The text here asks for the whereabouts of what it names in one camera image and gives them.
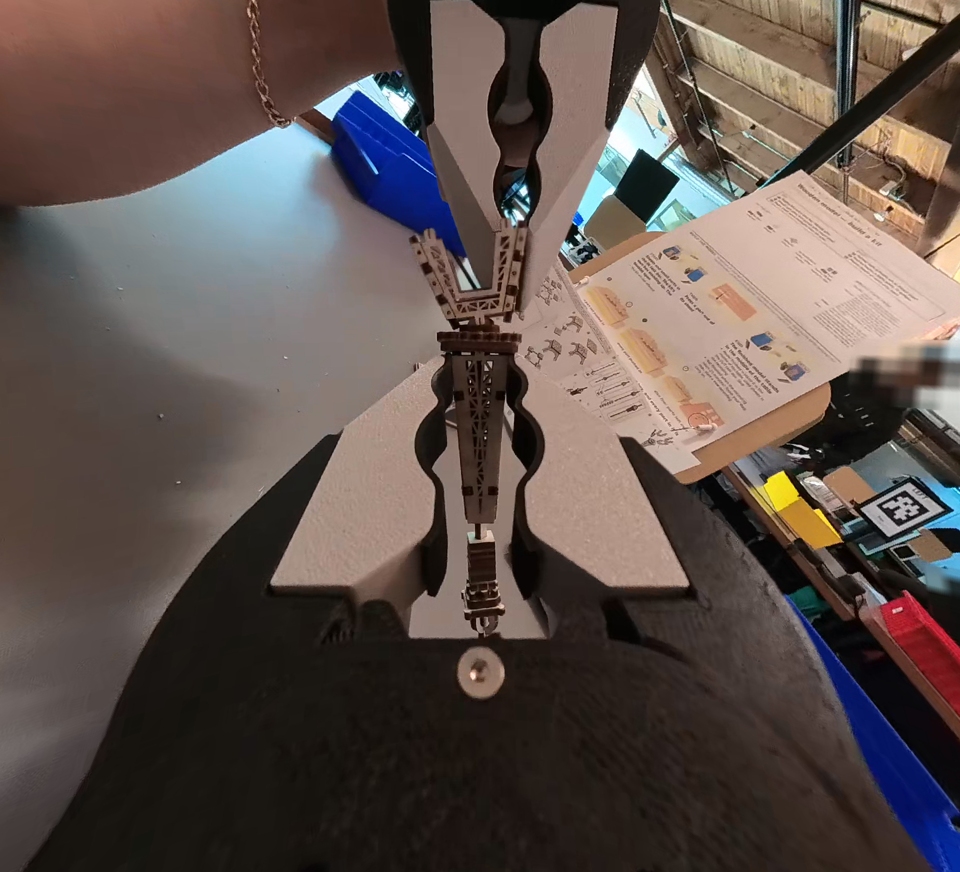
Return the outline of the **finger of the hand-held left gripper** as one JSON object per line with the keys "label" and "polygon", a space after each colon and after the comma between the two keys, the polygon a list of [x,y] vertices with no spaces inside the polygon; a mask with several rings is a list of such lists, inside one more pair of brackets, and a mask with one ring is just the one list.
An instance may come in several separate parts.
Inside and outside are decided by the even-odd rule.
{"label": "finger of the hand-held left gripper", "polygon": [[501,153],[489,99],[506,58],[505,33],[471,0],[432,0],[429,18],[434,117],[427,145],[472,270],[491,273]]}
{"label": "finger of the hand-held left gripper", "polygon": [[541,33],[538,64],[550,116],[534,154],[539,194],[526,234],[519,310],[545,282],[607,144],[617,23],[615,6],[581,3]]}

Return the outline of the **person's left forearm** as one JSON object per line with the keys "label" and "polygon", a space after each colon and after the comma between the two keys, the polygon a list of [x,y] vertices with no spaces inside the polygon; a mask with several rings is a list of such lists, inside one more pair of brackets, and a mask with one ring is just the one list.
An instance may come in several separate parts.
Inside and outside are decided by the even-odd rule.
{"label": "person's left forearm", "polygon": [[269,130],[247,5],[2,0],[2,206],[138,192]]}

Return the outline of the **black flat panel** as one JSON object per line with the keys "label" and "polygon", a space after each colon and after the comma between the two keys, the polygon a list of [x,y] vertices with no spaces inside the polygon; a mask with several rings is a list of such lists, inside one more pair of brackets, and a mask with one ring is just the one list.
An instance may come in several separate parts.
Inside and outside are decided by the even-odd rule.
{"label": "black flat panel", "polygon": [[663,163],[639,149],[630,160],[613,196],[646,225],[669,198],[679,180]]}

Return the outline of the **blue plastic bin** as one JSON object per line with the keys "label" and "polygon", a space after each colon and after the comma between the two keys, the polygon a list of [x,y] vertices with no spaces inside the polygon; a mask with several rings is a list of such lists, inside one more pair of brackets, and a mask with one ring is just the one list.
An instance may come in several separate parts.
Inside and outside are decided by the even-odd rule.
{"label": "blue plastic bin", "polygon": [[467,256],[423,141],[360,90],[332,130],[333,158],[368,207],[414,233],[432,229],[452,254]]}
{"label": "blue plastic bin", "polygon": [[868,694],[790,605],[814,644],[844,707],[851,731],[881,793],[932,870],[959,869],[958,808]]}

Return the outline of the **red plastic bin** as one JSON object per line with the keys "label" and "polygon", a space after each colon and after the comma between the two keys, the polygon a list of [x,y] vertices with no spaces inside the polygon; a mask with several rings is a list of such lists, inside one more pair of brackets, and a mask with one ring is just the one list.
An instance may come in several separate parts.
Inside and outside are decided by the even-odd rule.
{"label": "red plastic bin", "polygon": [[883,624],[918,672],[959,713],[959,646],[913,595],[879,607]]}

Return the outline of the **tan cardboard panel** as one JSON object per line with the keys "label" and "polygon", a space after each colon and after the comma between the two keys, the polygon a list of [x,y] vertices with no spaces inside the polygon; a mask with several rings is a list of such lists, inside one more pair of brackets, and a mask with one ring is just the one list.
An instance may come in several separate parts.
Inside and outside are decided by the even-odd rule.
{"label": "tan cardboard panel", "polygon": [[583,235],[601,252],[619,246],[638,234],[646,233],[645,223],[616,194],[606,196],[584,223]]}

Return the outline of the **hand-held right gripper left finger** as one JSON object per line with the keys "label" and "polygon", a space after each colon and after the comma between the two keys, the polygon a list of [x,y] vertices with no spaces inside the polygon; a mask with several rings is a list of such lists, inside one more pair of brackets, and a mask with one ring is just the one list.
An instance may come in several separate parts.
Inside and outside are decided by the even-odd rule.
{"label": "hand-held right gripper left finger", "polygon": [[436,356],[339,435],[270,579],[280,594],[384,601],[410,626],[447,574],[445,491],[450,367]]}

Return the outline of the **yellow sticky notes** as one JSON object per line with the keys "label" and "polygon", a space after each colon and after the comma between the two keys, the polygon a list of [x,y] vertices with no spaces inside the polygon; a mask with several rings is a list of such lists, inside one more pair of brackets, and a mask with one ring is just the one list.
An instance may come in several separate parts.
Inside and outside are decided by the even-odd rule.
{"label": "yellow sticky notes", "polygon": [[824,512],[811,505],[785,471],[769,477],[757,488],[764,508],[811,548],[830,548],[844,542]]}

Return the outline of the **wooden tower leg piece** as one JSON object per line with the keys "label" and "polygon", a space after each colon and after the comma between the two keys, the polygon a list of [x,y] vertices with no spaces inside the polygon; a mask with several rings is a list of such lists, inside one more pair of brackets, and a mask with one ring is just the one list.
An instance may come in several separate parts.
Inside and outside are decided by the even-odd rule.
{"label": "wooden tower leg piece", "polygon": [[519,311],[526,260],[528,227],[503,220],[493,234],[492,284],[467,288],[458,275],[457,256],[437,232],[427,229],[410,238],[416,262],[445,319],[451,324],[509,319]]}

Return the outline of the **wooden Eiffel tower model piece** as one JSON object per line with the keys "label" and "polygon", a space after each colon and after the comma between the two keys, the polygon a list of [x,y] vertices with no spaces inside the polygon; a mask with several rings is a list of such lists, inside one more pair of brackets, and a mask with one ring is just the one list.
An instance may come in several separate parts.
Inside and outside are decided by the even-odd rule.
{"label": "wooden Eiffel tower model piece", "polygon": [[452,382],[466,527],[463,617],[478,638],[498,632],[505,613],[498,585],[499,472],[507,386],[520,337],[494,322],[438,334]]}

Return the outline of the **black white marker tag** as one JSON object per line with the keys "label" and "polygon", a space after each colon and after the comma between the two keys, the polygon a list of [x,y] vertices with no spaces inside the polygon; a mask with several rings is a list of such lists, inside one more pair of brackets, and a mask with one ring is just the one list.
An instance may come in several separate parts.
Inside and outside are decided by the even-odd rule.
{"label": "black white marker tag", "polygon": [[854,508],[859,518],[887,540],[911,535],[954,512],[915,476],[904,477],[865,501],[855,502]]}

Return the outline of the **white instruction sheet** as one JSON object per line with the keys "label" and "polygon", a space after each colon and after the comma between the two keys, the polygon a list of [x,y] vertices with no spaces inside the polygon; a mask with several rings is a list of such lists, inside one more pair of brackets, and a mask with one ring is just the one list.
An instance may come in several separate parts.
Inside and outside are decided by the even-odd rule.
{"label": "white instruction sheet", "polygon": [[845,374],[958,330],[958,283],[800,173],[588,273],[578,293],[647,406],[620,436],[666,468]]}

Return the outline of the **tower assembly leaflet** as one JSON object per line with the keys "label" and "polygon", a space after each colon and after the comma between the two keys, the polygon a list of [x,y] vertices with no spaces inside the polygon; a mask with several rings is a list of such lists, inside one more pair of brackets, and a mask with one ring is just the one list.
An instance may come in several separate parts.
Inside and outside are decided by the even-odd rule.
{"label": "tower assembly leaflet", "polygon": [[522,337],[517,358],[583,409],[619,436],[639,442],[670,472],[701,466],[681,434],[656,417],[640,373],[615,352],[559,258],[512,324]]}

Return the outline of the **person's left hand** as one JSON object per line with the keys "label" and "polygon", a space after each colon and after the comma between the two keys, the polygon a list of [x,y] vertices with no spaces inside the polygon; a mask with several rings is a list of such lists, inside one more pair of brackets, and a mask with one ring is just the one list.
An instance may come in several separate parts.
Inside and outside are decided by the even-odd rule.
{"label": "person's left hand", "polygon": [[255,1],[255,81],[276,121],[367,76],[402,68],[387,0]]}

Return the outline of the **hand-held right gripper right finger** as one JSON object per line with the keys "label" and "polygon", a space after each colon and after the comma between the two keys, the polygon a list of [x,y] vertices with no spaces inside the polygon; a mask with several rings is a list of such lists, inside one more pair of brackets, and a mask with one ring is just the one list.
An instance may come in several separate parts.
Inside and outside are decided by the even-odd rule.
{"label": "hand-held right gripper right finger", "polygon": [[506,402],[524,470],[510,567],[548,636],[581,607],[686,596],[690,579],[618,435],[522,362],[508,364]]}

